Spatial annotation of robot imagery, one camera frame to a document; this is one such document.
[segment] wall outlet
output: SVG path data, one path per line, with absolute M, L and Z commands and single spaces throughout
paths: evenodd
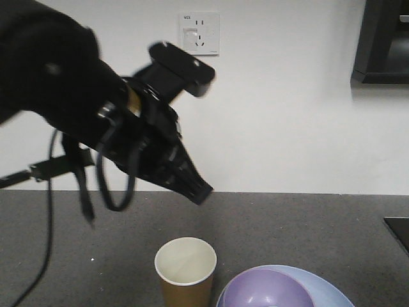
M 196 56 L 219 55 L 220 15 L 218 13 L 181 13 L 180 47 Z

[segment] purple bowl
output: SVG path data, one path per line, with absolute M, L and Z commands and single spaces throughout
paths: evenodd
M 227 285 L 223 307 L 314 307 L 314 303 L 293 278 L 272 270 L 250 269 Z

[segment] brown paper cup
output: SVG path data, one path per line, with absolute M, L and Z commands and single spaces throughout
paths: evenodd
M 172 240 L 155 257 L 166 307 L 208 307 L 217 257 L 209 243 L 192 237 Z

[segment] stacked bowls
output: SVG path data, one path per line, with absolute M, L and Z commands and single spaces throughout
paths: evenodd
M 235 276 L 217 307 L 353 307 L 324 279 L 296 267 L 263 265 Z

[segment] table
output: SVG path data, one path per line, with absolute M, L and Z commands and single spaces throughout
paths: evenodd
M 409 257 L 383 222 L 409 216 L 409 196 L 213 193 L 199 207 L 172 192 L 137 192 L 127 211 L 111 212 L 92 192 L 93 229 L 76 191 L 54 195 L 50 266 L 22 307 L 163 306 L 153 259 L 184 236 L 217 252 L 212 306 L 231 278 L 263 264 L 313 272 L 356 307 L 409 306 Z M 0 213 L 0 306 L 9 306 L 43 261 L 46 193 L 0 191 Z

